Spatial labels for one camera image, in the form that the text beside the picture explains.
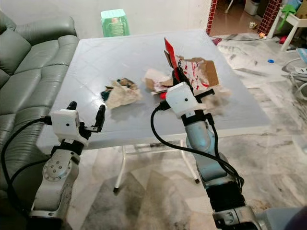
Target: table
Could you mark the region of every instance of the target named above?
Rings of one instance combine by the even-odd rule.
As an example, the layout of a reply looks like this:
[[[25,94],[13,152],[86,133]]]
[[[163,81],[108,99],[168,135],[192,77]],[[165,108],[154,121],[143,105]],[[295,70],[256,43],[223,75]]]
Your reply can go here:
[[[273,37],[273,34],[275,32],[275,29],[277,27],[277,24],[278,24],[279,20],[281,18],[283,19],[285,17],[285,14],[282,12],[282,9],[283,9],[283,7],[280,7],[280,9],[278,11],[278,14],[277,14],[277,16],[275,18],[275,21],[274,21],[274,23],[273,23],[273,25],[272,25],[272,27],[270,29],[270,32],[268,34],[268,38],[272,38]],[[293,15],[291,13],[286,18],[286,21],[289,22],[293,26],[293,28],[290,31],[287,39],[285,40],[285,42],[284,42],[284,44],[283,44],[283,46],[281,48],[281,51],[286,51],[287,50],[288,46],[290,45],[290,42],[292,41],[292,38],[293,38],[294,34],[296,33],[296,30],[298,28],[305,28],[305,27],[307,27],[307,19],[299,19],[298,17],[296,17],[295,15]]]
[[[232,91],[224,116],[214,118],[220,137],[264,131],[269,124],[265,113],[203,30],[80,40],[51,110],[66,108],[70,101],[76,101],[80,118],[92,125],[96,111],[103,103],[100,92],[105,85],[110,85],[111,80],[126,77],[139,86],[143,100],[107,110],[103,130],[92,134],[88,149],[156,143],[150,115],[160,99],[150,94],[142,78],[150,68],[171,72],[163,52],[165,37],[178,55],[213,60],[221,85]],[[182,121],[171,110],[157,113],[155,127],[167,141],[186,138]],[[48,154],[57,144],[52,127],[44,127],[37,146]]]

